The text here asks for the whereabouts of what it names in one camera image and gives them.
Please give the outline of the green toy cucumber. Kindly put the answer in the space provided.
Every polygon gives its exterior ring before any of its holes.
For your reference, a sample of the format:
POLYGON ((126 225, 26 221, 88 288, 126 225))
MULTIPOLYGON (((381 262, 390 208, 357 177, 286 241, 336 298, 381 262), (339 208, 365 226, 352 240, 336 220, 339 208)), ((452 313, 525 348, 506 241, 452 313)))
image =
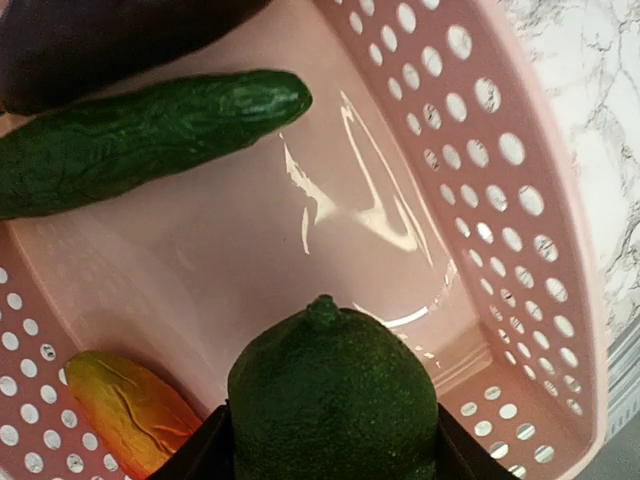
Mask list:
POLYGON ((196 75, 39 116, 1 139, 1 217, 123 195, 254 145, 313 103, 294 73, 196 75))

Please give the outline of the pink perforated plastic basket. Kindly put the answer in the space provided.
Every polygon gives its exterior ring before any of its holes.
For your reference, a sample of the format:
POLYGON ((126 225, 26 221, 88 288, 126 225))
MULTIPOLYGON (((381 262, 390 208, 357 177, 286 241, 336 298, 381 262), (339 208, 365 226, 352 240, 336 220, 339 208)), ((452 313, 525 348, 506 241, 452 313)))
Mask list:
POLYGON ((316 296, 417 355, 523 479, 572 479, 607 424, 604 309, 570 159, 492 1, 274 1, 115 84, 289 70, 306 115, 119 198, 1 227, 1 475, 120 479, 65 361, 113 351, 201 416, 246 344, 316 296))

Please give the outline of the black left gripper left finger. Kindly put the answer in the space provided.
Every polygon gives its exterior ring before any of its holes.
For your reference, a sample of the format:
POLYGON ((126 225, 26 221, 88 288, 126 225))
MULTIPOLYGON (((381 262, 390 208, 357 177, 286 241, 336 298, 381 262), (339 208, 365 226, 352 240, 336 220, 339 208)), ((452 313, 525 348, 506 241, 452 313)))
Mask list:
POLYGON ((223 404, 149 480, 232 480, 233 450, 231 415, 223 404))

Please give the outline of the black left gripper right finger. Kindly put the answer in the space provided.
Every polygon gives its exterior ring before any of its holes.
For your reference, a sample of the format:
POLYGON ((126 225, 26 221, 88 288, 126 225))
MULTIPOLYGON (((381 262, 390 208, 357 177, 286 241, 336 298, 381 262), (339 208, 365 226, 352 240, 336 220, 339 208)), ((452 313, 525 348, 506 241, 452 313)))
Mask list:
POLYGON ((510 480, 510 472, 442 404, 438 404, 435 463, 437 480, 510 480))

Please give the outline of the green toy avocado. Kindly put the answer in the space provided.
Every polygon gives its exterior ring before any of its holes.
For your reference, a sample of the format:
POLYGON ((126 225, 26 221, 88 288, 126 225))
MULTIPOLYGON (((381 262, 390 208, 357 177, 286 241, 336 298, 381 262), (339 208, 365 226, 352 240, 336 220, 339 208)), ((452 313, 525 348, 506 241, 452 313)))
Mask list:
POLYGON ((317 297, 252 340, 228 403, 239 479, 431 479, 438 401, 375 319, 317 297))

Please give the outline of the red orange toy mango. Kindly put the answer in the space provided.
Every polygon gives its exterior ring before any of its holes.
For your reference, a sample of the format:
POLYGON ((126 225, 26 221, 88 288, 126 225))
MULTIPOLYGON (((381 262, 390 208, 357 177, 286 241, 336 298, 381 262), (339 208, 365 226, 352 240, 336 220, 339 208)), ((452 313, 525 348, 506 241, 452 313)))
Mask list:
POLYGON ((126 357, 80 352, 65 374, 90 426, 132 479, 160 469, 202 425, 181 394, 126 357))

